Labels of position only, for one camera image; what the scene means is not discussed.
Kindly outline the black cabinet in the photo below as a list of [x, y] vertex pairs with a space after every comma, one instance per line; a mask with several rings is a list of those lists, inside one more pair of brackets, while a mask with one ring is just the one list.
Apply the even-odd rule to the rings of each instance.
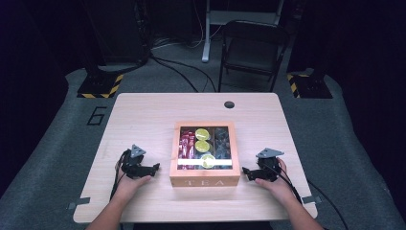
[[141, 0], [84, 0], [106, 63], [144, 65], [148, 28]]

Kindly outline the pile of dark packets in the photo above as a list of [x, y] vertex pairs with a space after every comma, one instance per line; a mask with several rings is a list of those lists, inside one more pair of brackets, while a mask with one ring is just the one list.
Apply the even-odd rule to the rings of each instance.
[[218, 159], [230, 159], [230, 138], [226, 127], [217, 127], [214, 130], [214, 151]]

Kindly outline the black folding chair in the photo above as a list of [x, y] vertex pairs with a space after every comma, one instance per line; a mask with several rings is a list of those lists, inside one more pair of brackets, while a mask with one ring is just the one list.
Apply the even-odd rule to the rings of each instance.
[[217, 91], [223, 82], [223, 70], [268, 77], [272, 92], [279, 74], [290, 35], [281, 26], [248, 20], [232, 20], [222, 30], [222, 52]]

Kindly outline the black stand with striped base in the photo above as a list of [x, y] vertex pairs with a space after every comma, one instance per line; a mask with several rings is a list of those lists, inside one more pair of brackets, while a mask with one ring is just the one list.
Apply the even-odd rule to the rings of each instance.
[[76, 0], [76, 2], [79, 14], [75, 17], [77, 20], [76, 42], [80, 62], [86, 72], [78, 94], [87, 98], [110, 98], [117, 91], [123, 74], [120, 71], [106, 71], [100, 68], [101, 51], [92, 20], [85, 7], [85, 0]]
[[314, 70], [311, 74], [288, 73], [287, 79], [295, 98], [332, 99], [324, 81], [325, 75], [323, 71]]

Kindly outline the person's right hand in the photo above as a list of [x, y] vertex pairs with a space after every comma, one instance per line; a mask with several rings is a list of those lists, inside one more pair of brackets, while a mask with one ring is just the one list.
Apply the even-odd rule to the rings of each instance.
[[262, 188], [268, 190], [280, 205], [287, 207], [292, 203], [297, 202], [297, 198], [291, 189], [290, 180], [286, 174], [286, 165], [280, 158], [277, 158], [277, 160], [282, 169], [281, 175], [273, 182], [260, 178], [257, 178], [255, 182]]

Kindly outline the wooden box with glass lid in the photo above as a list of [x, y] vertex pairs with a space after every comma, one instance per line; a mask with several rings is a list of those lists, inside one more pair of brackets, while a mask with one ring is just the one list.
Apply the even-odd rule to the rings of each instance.
[[[230, 138], [230, 159], [218, 159], [214, 151], [214, 130], [217, 127], [226, 127]], [[191, 170], [178, 170], [178, 145], [180, 135], [185, 131], [194, 132], [198, 128], [206, 128], [211, 135], [207, 140], [211, 149], [208, 152], [199, 152], [195, 148], [194, 159], [180, 159], [181, 165], [193, 165]], [[211, 154], [215, 157], [214, 166], [204, 169], [200, 158], [203, 154]], [[240, 165], [237, 153], [236, 130], [233, 122], [178, 122], [174, 127], [172, 142], [172, 154], [169, 171], [170, 183], [173, 187], [235, 187], [240, 179]]]

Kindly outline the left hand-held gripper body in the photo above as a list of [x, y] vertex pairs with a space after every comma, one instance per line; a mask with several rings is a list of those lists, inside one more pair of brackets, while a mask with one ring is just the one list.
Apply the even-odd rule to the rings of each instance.
[[136, 145], [127, 149], [122, 157], [122, 171], [130, 178], [150, 175], [150, 168], [144, 167], [142, 161], [146, 152]]

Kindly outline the lime green round capsule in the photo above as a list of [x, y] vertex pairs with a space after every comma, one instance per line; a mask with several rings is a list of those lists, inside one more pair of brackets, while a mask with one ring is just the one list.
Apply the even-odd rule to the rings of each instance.
[[198, 128], [195, 131], [195, 137], [200, 141], [207, 141], [211, 138], [210, 132], [206, 128]]
[[203, 154], [200, 158], [201, 166], [204, 169], [211, 169], [215, 163], [215, 157], [211, 154]]
[[203, 140], [196, 141], [194, 147], [199, 152], [208, 152], [211, 149], [210, 143]]

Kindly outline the person's left hand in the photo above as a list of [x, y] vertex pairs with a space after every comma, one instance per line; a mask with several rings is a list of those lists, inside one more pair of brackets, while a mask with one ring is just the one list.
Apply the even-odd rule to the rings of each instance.
[[137, 190], [143, 185], [147, 184], [151, 179], [150, 175], [144, 177], [137, 177], [132, 179], [128, 177], [122, 170], [119, 170], [119, 180], [117, 182], [117, 189], [113, 195], [112, 200], [126, 204], [135, 196]]

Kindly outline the white metal stand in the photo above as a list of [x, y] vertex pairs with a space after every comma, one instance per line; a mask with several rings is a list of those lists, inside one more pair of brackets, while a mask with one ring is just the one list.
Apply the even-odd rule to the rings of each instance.
[[279, 24], [282, 16], [282, 8], [284, 0], [277, 0], [277, 9], [275, 12], [258, 12], [258, 11], [217, 11], [211, 9], [211, 1], [206, 0], [206, 19], [205, 19], [205, 39], [204, 48], [201, 60], [206, 63], [210, 59], [211, 50], [211, 26], [219, 25], [223, 26], [232, 20], [251, 20], [261, 23]]

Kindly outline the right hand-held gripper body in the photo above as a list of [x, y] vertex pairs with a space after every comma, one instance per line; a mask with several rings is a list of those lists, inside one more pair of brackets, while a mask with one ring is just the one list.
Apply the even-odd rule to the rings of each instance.
[[259, 168], [262, 173], [262, 178], [271, 182], [278, 178], [281, 173], [278, 156], [283, 155], [283, 152], [276, 149], [265, 148], [257, 154]]

